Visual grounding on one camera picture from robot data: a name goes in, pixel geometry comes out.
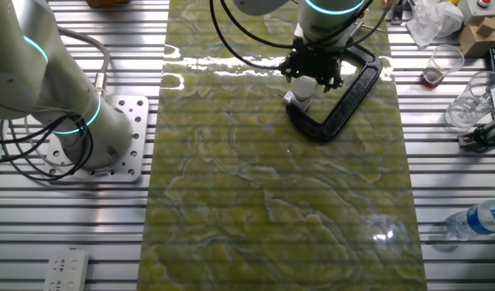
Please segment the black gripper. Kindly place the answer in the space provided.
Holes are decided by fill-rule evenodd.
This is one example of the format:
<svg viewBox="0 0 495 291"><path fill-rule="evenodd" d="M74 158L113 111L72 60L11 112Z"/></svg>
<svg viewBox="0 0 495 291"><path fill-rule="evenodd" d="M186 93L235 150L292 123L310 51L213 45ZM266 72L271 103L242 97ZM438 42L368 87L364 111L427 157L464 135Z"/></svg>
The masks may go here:
<svg viewBox="0 0 495 291"><path fill-rule="evenodd" d="M321 47L303 47L303 38L294 38L290 53L279 65L287 82L293 78L307 76L324 86L324 92L342 87L341 77L343 51L329 51Z"/></svg>

